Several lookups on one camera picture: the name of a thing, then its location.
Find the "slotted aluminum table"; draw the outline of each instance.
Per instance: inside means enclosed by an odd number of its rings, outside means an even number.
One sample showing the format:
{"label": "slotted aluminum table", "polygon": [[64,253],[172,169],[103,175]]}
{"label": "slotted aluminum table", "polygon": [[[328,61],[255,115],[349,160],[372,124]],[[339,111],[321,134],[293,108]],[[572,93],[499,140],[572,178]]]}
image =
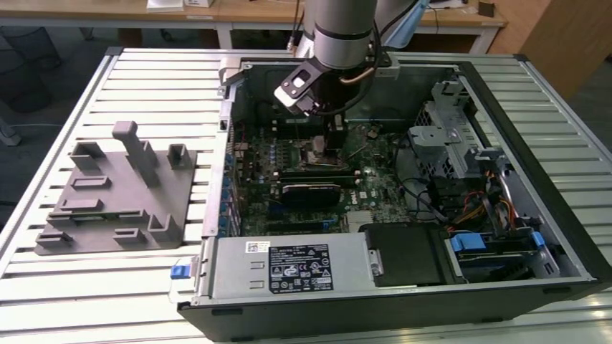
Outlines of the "slotted aluminum table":
{"label": "slotted aluminum table", "polygon": [[[271,51],[125,49],[107,55],[0,236],[1,343],[209,343],[176,312],[192,280],[172,284],[169,268],[200,249],[215,144],[223,59],[284,57]],[[528,62],[512,56],[400,54],[420,60],[473,62],[567,202],[612,258],[612,156]],[[184,143],[197,150],[197,170],[179,249],[40,257],[35,239],[69,177],[68,153],[111,138],[116,120],[135,120],[153,149]],[[484,131],[492,135],[483,123]],[[271,343],[608,343],[612,294],[559,302],[515,320],[409,330],[271,340]]]}

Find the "white paper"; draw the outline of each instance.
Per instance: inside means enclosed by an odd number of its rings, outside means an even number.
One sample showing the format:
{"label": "white paper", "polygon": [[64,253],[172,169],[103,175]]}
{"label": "white paper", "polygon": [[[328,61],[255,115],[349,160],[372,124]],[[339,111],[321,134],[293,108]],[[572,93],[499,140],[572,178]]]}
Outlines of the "white paper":
{"label": "white paper", "polygon": [[184,0],[187,6],[211,7],[215,0]]}
{"label": "white paper", "polygon": [[148,0],[147,12],[183,11],[183,0]]}
{"label": "white paper", "polygon": [[447,0],[441,2],[436,2],[435,4],[429,4],[429,8],[427,11],[433,11],[433,9],[460,9],[461,7],[468,6],[461,2],[461,0]]}

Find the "barcode sticker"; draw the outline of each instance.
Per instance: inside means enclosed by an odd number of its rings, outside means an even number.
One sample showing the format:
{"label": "barcode sticker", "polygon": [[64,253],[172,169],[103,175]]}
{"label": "barcode sticker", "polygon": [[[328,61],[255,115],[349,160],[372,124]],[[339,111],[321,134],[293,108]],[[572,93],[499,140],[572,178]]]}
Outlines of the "barcode sticker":
{"label": "barcode sticker", "polygon": [[269,242],[247,242],[247,253],[268,253]]}
{"label": "barcode sticker", "polygon": [[331,282],[332,282],[331,277],[313,278],[313,285],[321,285],[324,283],[331,283]]}

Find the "red wire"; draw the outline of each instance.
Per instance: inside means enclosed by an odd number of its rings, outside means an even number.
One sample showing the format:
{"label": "red wire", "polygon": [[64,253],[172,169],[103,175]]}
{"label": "red wire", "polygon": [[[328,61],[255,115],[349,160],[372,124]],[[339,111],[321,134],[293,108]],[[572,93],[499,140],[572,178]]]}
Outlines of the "red wire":
{"label": "red wire", "polygon": [[468,195],[465,196],[465,199],[463,200],[463,211],[465,212],[468,210],[468,202],[469,202],[469,199],[473,195],[483,195],[484,194],[484,191],[473,191],[471,193],[468,193]]}

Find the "warning label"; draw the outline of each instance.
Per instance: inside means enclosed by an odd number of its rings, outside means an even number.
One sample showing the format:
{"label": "warning label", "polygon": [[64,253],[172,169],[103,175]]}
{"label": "warning label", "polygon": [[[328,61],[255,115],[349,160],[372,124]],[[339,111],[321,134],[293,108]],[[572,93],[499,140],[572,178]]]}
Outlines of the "warning label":
{"label": "warning label", "polygon": [[333,290],[327,245],[269,247],[268,258],[272,293]]}

